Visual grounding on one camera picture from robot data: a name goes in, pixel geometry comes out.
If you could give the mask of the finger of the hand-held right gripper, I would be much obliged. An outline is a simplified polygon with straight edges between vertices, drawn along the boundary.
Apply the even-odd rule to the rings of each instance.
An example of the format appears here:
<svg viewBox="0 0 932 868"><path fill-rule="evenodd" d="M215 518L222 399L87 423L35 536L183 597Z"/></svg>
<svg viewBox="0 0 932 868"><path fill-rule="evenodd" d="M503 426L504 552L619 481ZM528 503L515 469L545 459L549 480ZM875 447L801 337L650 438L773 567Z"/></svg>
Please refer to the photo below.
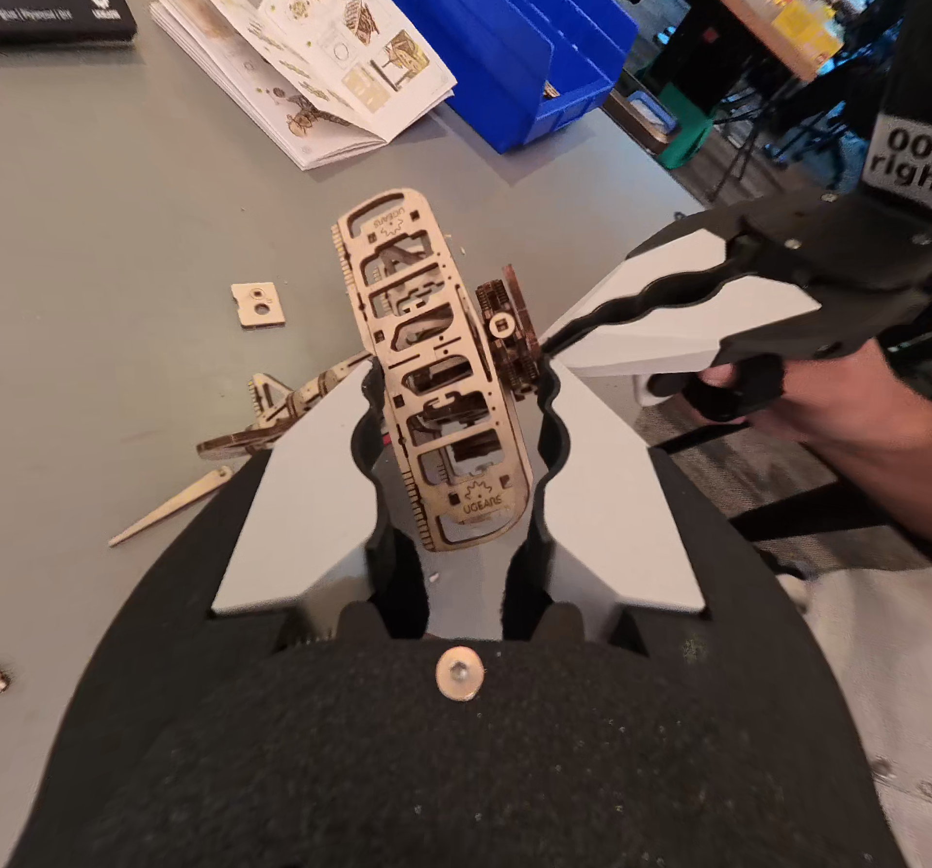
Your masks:
<svg viewBox="0 0 932 868"><path fill-rule="evenodd" d="M820 308L795 284L745 276L701 303L599 326L553 356L580 377L700 372L712 366L725 338Z"/></svg>
<svg viewBox="0 0 932 868"><path fill-rule="evenodd" d="M624 259L542 338L542 353L554 357L602 325L624 325L660 308L678 308L712 298L738 279L729 264L727 240L707 229Z"/></svg>

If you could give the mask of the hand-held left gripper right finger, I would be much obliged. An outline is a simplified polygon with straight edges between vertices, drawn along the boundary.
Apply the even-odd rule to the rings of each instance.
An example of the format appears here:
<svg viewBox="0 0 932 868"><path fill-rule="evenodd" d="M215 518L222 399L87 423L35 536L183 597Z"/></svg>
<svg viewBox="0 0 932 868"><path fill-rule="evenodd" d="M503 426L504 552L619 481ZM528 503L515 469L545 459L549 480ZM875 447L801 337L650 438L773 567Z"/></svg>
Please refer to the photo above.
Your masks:
<svg viewBox="0 0 932 868"><path fill-rule="evenodd" d="M557 451L539 483L544 588L608 642L625 610L698 616L706 602L648 445L579 377L551 364L543 428Z"/></svg>

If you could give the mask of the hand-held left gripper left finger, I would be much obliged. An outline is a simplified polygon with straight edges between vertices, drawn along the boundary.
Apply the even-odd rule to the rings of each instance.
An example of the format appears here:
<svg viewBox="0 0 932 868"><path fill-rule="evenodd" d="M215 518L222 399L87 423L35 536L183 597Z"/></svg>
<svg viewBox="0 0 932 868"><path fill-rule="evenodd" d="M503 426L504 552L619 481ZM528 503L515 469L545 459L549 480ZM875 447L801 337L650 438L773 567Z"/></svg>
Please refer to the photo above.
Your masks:
<svg viewBox="0 0 932 868"><path fill-rule="evenodd" d="M295 610L309 627L336 627L344 607L373 592L366 544L377 529L372 468L351 443L371 414L357 365L274 445L217 589L212 612Z"/></svg>

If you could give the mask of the wooden biplane model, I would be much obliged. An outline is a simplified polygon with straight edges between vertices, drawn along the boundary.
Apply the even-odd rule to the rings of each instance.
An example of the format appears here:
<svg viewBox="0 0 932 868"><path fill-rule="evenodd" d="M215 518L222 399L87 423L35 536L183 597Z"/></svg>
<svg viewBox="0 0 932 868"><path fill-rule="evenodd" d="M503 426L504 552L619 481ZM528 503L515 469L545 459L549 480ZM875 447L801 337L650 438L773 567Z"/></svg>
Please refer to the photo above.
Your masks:
<svg viewBox="0 0 932 868"><path fill-rule="evenodd" d="M451 551L504 534L530 501L516 403L535 392L541 355L513 267L472 299L425 196L409 187L361 203L332 236L364 349L296 390L255 374L253 423L200 442L198 455L267 450L350 373L378 363L382 434L422 545Z"/></svg>

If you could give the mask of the person's right forearm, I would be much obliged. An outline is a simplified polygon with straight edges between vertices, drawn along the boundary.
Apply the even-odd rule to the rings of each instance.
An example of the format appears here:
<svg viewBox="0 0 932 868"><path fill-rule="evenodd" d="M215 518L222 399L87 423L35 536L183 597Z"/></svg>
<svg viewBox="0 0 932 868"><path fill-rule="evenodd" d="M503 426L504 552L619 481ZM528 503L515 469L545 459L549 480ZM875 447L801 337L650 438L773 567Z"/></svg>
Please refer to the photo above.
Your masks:
<svg viewBox="0 0 932 868"><path fill-rule="evenodd" d="M810 443L810 448L841 476L917 537L931 541L931 442Z"/></svg>

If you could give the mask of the grey desk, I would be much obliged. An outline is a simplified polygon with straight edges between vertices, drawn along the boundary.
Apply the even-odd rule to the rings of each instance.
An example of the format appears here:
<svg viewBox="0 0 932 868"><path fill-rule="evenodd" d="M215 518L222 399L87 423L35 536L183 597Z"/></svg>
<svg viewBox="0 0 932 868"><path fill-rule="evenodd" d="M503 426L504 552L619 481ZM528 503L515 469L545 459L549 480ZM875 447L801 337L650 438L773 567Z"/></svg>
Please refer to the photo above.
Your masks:
<svg viewBox="0 0 932 868"><path fill-rule="evenodd" d="M247 381L359 348L331 225L426 195L464 280L515 266L546 328L675 214L704 208L601 111L507 155L448 105L304 173L153 22L122 49L2 52L2 861L104 632L195 505L107 541L202 476ZM245 329L230 285L273 282Z"/></svg>

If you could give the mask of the person's right hand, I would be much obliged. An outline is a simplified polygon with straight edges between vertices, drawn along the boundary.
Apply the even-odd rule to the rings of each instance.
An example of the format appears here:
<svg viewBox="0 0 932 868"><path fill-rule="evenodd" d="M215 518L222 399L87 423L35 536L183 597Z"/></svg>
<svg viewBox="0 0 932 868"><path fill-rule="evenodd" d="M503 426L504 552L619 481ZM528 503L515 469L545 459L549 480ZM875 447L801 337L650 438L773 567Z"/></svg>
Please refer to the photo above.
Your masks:
<svg viewBox="0 0 932 868"><path fill-rule="evenodd" d="M783 394L733 423L823 455L930 461L931 402L897 377L875 340L833 360L786 361Z"/></svg>

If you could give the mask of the pointed wooden stick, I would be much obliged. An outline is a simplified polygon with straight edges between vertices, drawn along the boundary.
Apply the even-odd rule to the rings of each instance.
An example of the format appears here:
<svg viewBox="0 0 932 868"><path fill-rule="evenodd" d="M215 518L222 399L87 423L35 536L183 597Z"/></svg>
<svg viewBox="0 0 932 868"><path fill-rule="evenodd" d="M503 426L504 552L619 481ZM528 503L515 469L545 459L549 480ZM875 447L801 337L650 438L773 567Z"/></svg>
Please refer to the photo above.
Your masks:
<svg viewBox="0 0 932 868"><path fill-rule="evenodd" d="M134 524L115 535L107 542L108 548L115 548L130 538L141 532L157 525L163 520L171 517L194 503L213 495L227 484L235 475L236 468L232 466L221 466L210 471L195 482L191 483L184 489L180 490L167 501L157 506L149 513L138 519Z"/></svg>

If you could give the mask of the green plastic object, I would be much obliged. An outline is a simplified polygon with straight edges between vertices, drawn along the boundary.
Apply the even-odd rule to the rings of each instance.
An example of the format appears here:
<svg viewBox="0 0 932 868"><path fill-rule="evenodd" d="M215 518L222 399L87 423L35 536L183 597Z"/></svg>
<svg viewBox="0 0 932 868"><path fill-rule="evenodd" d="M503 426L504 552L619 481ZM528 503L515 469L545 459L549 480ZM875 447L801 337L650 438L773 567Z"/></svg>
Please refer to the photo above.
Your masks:
<svg viewBox="0 0 932 868"><path fill-rule="evenodd" d="M689 163L704 146L719 110L715 102L707 108L697 105L673 82L667 82L659 95L660 103L677 119L679 131L656 160L668 171Z"/></svg>

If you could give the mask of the square wooden piece with holes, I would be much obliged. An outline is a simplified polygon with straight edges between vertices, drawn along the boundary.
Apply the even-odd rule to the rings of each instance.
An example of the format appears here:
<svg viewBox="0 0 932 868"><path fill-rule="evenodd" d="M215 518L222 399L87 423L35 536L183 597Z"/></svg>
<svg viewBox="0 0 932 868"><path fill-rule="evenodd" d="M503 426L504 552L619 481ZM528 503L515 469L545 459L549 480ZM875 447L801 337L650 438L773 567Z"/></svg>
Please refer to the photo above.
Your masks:
<svg viewBox="0 0 932 868"><path fill-rule="evenodd" d="M242 328L286 324L286 315L273 282L236 283L230 285L230 292Z"/></svg>

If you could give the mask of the wooden background table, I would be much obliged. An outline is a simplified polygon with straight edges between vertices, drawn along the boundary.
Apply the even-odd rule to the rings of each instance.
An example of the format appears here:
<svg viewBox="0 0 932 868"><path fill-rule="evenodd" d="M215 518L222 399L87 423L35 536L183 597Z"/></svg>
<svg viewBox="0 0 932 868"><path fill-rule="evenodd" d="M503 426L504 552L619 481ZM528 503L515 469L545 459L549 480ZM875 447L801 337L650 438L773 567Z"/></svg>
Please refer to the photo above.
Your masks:
<svg viewBox="0 0 932 868"><path fill-rule="evenodd" d="M822 30L824 41L809 40L804 35L788 35L775 23L781 7L767 0L700 0L701 7L723 10L740 24L751 42L774 58L799 82L813 81L838 48L829 48L832 36Z"/></svg>

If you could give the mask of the blue storage bin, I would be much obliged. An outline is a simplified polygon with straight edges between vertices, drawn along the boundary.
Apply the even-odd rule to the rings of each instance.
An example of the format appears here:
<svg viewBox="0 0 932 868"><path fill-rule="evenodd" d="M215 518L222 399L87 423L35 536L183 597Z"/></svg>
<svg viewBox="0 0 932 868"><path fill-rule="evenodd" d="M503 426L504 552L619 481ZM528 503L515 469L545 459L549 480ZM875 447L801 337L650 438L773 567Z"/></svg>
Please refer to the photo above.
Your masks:
<svg viewBox="0 0 932 868"><path fill-rule="evenodd" d="M637 36L616 0L392 0L452 71L451 107L496 152L608 97Z"/></svg>

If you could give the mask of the open instruction booklet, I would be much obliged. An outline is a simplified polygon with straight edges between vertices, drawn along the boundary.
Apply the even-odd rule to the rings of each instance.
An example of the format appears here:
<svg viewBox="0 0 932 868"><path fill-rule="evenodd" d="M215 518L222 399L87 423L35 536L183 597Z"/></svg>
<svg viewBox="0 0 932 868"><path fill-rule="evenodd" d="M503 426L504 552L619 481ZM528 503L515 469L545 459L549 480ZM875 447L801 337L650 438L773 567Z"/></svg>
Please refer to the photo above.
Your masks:
<svg viewBox="0 0 932 868"><path fill-rule="evenodd" d="M150 12L302 171L388 146L455 93L392 0L153 0Z"/></svg>

